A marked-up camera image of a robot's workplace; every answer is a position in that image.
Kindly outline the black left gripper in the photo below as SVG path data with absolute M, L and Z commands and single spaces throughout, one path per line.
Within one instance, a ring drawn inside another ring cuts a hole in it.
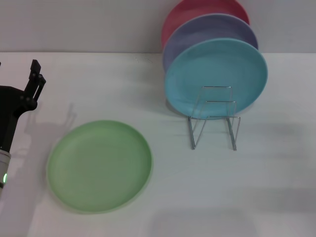
M 11 86 L 0 87 L 0 149 L 9 152 L 20 116 L 37 107 L 38 98 L 46 83 L 40 73 L 38 60 L 33 59 L 29 82 L 25 90 Z

